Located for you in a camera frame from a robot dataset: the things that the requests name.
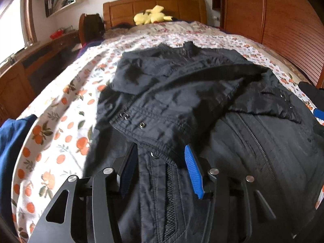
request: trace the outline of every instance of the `bed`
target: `bed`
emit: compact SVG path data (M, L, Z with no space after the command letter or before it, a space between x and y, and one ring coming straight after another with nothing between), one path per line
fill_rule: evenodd
M165 7L167 14L187 22L164 22L130 30L111 29L121 22L133 24L135 13L157 3ZM100 92L112 82L118 60L125 51L150 48L160 43L182 47L186 41L193 41L199 47L234 49L253 63L270 68L310 110L315 108L297 85L307 79L300 72L294 72L289 61L274 56L271 50L265 50L248 38L205 25L204 0L118 0L105 3L103 15L104 41L88 48L20 115L36 114L39 117L21 149L12 180L13 218L23 242L28 240L43 210L66 178L72 174L82 177ZM81 16L81 26L87 22L86 17ZM90 26L87 24L83 31L80 30L80 38L93 39L99 35L101 30L97 28L87 36L84 32ZM324 125L324 121L319 120L319 123Z

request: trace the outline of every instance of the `snap button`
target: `snap button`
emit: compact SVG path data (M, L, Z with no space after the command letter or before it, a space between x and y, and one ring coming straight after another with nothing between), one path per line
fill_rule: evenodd
M218 175L219 174L219 170L217 168L211 168L209 170L210 174L212 175Z
M158 157L155 156L153 153L151 153L151 156L152 156L153 158L155 158L155 159L158 159Z
M124 119L128 119L129 115L127 113L120 113L119 114L121 117L124 117Z
M245 178L249 183L253 183L254 182L254 177L252 175L248 175L246 178Z

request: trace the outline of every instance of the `floral bedspread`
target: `floral bedspread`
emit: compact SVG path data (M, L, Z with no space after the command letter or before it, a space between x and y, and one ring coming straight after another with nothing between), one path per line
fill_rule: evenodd
M198 22L110 30L105 38L100 46L89 48L68 66L20 116L38 116L21 149L12 179L12 216L22 242L27 242L42 212L66 178L72 174L82 177L96 124L98 97L113 80L118 60L125 51L160 43L182 47L187 41L202 48L235 49L248 60L270 68L310 110L315 107L298 88L294 74L282 71L281 62L244 42L240 36L226 35ZM324 125L324 121L319 120L319 123Z

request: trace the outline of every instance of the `blue gripper pad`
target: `blue gripper pad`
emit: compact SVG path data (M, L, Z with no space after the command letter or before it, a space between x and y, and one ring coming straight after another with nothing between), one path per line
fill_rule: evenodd
M193 191L198 195L199 199L202 199L205 192L203 190L203 178L198 168L197 158L193 155L189 145L184 148L184 159L188 168L189 176L191 179Z
M316 118L319 118L319 119L323 119L324 120L324 111L321 111L319 109L314 109L314 116Z

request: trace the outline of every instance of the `yellow plush toy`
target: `yellow plush toy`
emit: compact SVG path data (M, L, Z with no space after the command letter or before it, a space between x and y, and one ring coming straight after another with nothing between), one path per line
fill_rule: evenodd
M145 13L139 13L134 16L134 22L137 26L145 25L147 23L172 21L171 16L166 16L162 13L164 7L156 5L153 9L147 9Z

